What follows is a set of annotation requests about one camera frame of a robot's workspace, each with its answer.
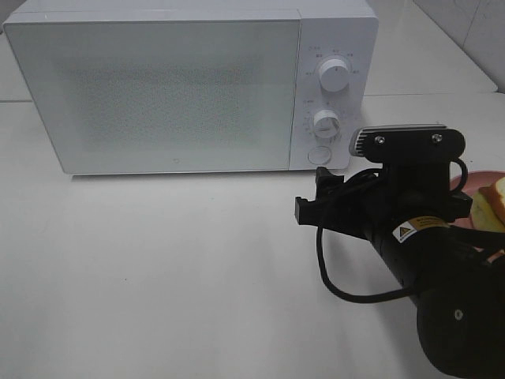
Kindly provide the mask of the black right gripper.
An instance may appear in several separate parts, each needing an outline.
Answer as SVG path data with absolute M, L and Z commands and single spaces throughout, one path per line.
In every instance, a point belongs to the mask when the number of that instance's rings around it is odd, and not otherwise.
M 462 192 L 468 170 L 451 188 L 448 163 L 411 167 L 374 167 L 353 176 L 316 169 L 316 197 L 295 198 L 294 215 L 302 226 L 322 227 L 372 240 L 379 229 L 402 217 L 437 216 L 446 222 L 469 215 L 471 199 Z

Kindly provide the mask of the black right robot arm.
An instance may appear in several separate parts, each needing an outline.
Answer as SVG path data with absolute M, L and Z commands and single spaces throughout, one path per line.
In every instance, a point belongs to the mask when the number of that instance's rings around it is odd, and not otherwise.
M 385 164 L 349 178 L 316 170 L 316 197 L 297 197 L 295 217 L 314 226 L 324 286 L 337 298 L 375 304 L 408 298 L 421 348 L 440 372 L 459 378 L 504 375 L 504 237 L 457 227 L 470 199 L 451 188 L 447 163 Z M 324 231 L 370 242 L 399 289 L 353 295 L 330 279 Z

